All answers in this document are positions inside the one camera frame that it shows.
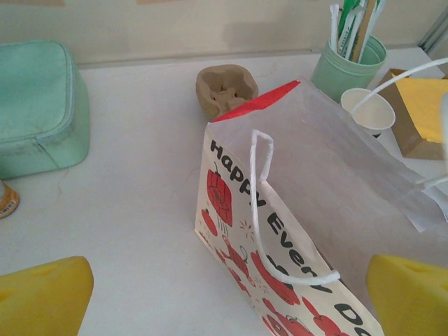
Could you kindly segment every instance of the white table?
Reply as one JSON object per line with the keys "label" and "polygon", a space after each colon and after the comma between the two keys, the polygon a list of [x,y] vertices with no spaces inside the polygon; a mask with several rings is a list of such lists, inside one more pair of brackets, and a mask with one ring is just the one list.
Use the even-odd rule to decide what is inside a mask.
{"label": "white table", "polygon": [[[0,221],[0,274],[85,256],[95,285],[80,336],[268,336],[193,232],[207,123],[195,79],[204,67],[236,63],[264,93],[310,77],[318,58],[257,55],[82,70],[91,100],[90,153],[75,167],[8,181],[22,202]],[[418,48],[391,50],[373,83],[390,67],[427,61]],[[401,158],[391,132],[379,140]],[[444,167],[401,160],[427,177]]]}

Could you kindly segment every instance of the white paper bag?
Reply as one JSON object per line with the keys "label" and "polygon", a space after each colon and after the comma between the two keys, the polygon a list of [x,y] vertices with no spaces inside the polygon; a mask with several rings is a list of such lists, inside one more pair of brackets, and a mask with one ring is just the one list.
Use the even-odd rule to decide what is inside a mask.
{"label": "white paper bag", "polygon": [[[364,307],[373,312],[365,287],[371,257],[447,266],[445,216],[428,194],[444,196],[416,190],[421,177],[346,114],[302,80],[206,128],[195,230],[274,335],[383,335]],[[249,171],[253,130],[275,146],[267,177],[271,141],[259,141],[256,186]],[[419,233],[412,225],[419,221],[429,229]],[[333,281],[314,244],[349,290]]]}

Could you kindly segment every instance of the pen holder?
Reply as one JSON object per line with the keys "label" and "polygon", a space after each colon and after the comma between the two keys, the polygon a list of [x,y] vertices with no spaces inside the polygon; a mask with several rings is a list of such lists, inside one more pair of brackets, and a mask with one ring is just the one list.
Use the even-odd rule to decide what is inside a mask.
{"label": "pen holder", "polygon": [[311,76],[311,82],[339,103],[342,94],[348,89],[365,89],[369,85],[382,67],[386,54],[383,43],[371,36],[365,46],[361,62],[355,63],[337,54],[328,42]]}

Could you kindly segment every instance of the bag handle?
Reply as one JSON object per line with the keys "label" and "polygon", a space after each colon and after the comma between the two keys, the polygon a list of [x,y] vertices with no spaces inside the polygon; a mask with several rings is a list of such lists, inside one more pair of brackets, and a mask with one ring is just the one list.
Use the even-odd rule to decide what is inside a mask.
{"label": "bag handle", "polygon": [[[413,69],[410,69],[408,71],[405,71],[398,76],[395,76],[386,82],[382,83],[381,85],[377,86],[374,90],[371,91],[368,95],[366,95],[360,102],[355,105],[352,110],[350,111],[350,114],[353,115],[357,109],[361,107],[367,100],[375,96],[378,92],[382,91],[383,89],[387,88],[388,86],[394,84],[395,82],[398,82],[400,79],[404,77],[408,77],[412,74],[415,74],[416,72],[425,70],[427,68],[435,67],[437,65],[442,65],[448,63],[448,57],[437,59],[435,61],[422,64],[420,66],[417,66]],[[442,139],[443,139],[443,149],[444,149],[444,158],[445,158],[445,171],[448,173],[448,95],[445,94],[442,98]],[[427,188],[436,186],[437,184],[444,183],[448,181],[448,174],[436,177],[436,178],[430,178],[427,180],[424,180],[422,182],[415,183],[415,187],[420,190],[425,190]]]}
{"label": "bag handle", "polygon": [[276,269],[273,264],[269,261],[266,256],[266,252],[263,248],[263,243],[261,242],[260,235],[260,225],[258,222],[258,209],[257,209],[257,176],[256,176],[256,149],[258,137],[267,140],[269,143],[269,150],[266,155],[265,165],[263,166],[260,182],[266,183],[267,176],[269,175],[269,170],[271,167],[272,156],[274,154],[274,140],[269,135],[262,133],[256,129],[252,131],[252,141],[251,141],[251,156],[250,156],[250,170],[251,170],[251,209],[252,209],[252,221],[253,221],[253,231],[255,234],[255,243],[260,254],[261,261],[265,266],[266,270],[277,280],[291,285],[303,285],[303,286],[319,286],[329,284],[338,280],[341,276],[339,272],[332,272],[328,275],[315,276],[308,278],[297,278],[294,276],[286,275]]}

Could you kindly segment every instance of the yellow paper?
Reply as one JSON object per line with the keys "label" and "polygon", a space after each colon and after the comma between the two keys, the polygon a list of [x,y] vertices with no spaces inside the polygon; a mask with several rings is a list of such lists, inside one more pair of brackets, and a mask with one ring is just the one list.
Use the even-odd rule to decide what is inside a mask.
{"label": "yellow paper", "polygon": [[440,102],[448,92],[448,80],[403,78],[396,85],[421,137],[441,144]]}

